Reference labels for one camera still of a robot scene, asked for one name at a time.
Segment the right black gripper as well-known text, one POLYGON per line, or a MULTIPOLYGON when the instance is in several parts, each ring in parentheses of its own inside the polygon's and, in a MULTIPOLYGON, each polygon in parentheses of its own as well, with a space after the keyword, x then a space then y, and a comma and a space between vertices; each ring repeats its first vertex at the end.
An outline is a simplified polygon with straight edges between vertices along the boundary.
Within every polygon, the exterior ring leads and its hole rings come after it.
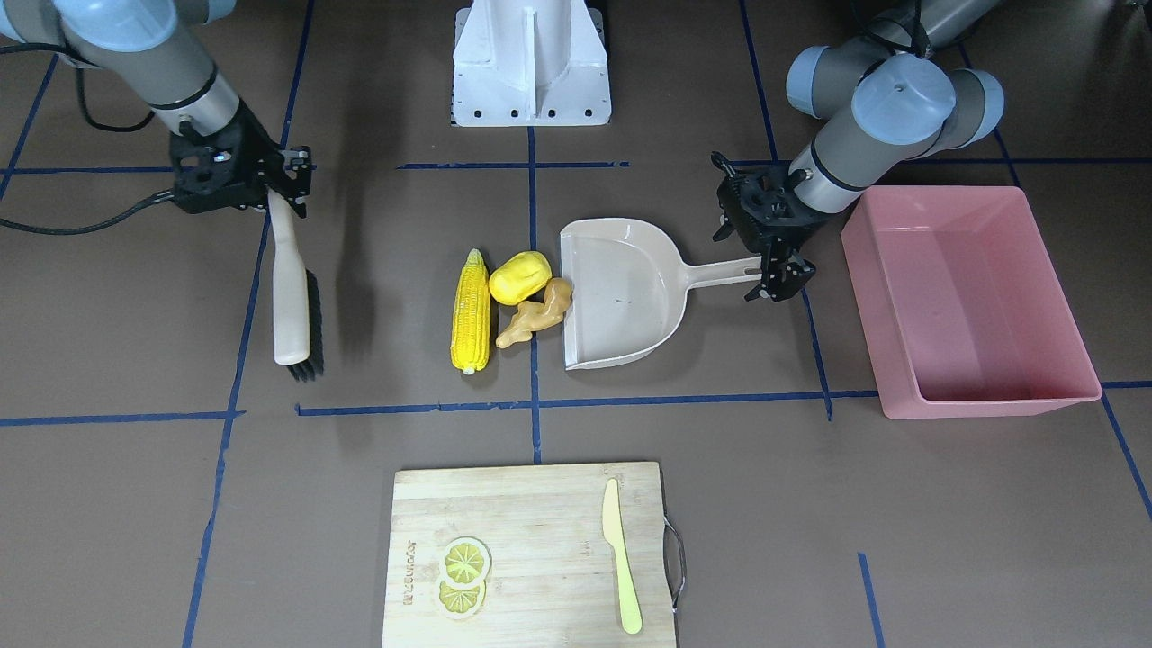
POLYGON ((169 156, 175 172, 173 202, 185 213, 264 208, 270 190, 283 197, 300 219, 306 218, 314 171, 311 148, 280 151, 244 100, 215 134, 194 140, 170 135, 169 156))

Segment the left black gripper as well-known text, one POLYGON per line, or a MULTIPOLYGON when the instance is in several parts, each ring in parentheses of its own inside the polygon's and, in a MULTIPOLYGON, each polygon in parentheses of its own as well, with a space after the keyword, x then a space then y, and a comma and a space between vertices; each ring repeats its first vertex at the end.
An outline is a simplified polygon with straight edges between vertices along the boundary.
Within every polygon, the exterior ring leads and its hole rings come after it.
POLYGON ((761 255, 760 282, 746 292, 745 300, 791 299, 817 274, 814 264, 801 255, 801 247, 823 227, 824 214, 795 193, 810 173, 789 173, 783 166, 741 171, 717 151, 711 161, 723 172, 717 186, 720 226, 712 241, 737 234, 748 251, 761 255))

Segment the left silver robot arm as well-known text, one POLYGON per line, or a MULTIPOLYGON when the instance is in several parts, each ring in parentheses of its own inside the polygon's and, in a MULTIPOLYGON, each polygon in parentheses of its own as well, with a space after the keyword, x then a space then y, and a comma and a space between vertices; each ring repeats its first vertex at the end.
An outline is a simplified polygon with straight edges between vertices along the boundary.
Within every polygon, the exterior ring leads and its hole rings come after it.
POLYGON ((992 1, 904 1, 859 27, 836 48, 804 48, 786 82, 790 105, 823 120, 788 166, 741 171, 720 152, 721 224, 760 256, 746 299, 785 301, 803 291, 814 264, 801 247, 900 163, 958 150, 992 131, 1005 90, 991 74, 934 61, 992 9, 992 1))

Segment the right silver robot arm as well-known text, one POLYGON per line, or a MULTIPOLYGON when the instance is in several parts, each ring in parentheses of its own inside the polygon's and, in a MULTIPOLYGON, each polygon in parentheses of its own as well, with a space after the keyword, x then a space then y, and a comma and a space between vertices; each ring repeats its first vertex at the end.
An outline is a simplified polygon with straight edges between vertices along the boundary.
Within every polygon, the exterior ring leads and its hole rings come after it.
POLYGON ((306 216, 311 152, 271 140, 195 25, 230 14, 232 1, 3 1, 3 36, 17 50, 46 50, 77 70, 122 78, 168 128, 172 202, 188 213, 276 206, 306 216))

